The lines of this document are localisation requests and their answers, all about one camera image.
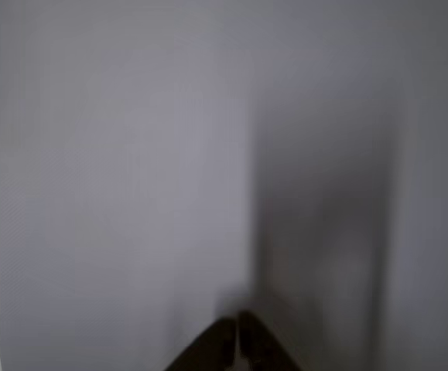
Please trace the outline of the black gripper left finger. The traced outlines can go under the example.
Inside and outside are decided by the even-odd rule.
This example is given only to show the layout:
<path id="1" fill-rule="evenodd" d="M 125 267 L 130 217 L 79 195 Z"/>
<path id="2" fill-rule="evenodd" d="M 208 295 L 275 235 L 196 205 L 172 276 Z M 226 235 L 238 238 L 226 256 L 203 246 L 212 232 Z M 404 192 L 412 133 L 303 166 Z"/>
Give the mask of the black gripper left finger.
<path id="1" fill-rule="evenodd" d="M 233 366 L 236 320 L 220 318 L 200 333 L 166 371 L 219 371 Z"/>

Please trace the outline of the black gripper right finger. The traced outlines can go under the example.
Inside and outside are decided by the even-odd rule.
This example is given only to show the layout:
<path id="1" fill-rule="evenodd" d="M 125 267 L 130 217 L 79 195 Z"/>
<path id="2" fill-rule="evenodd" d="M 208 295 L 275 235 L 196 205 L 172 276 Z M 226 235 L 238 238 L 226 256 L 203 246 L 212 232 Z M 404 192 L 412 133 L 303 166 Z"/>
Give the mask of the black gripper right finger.
<path id="1" fill-rule="evenodd" d="M 251 370 L 300 371 L 279 340 L 252 312 L 238 314 L 238 332 L 241 354 Z"/>

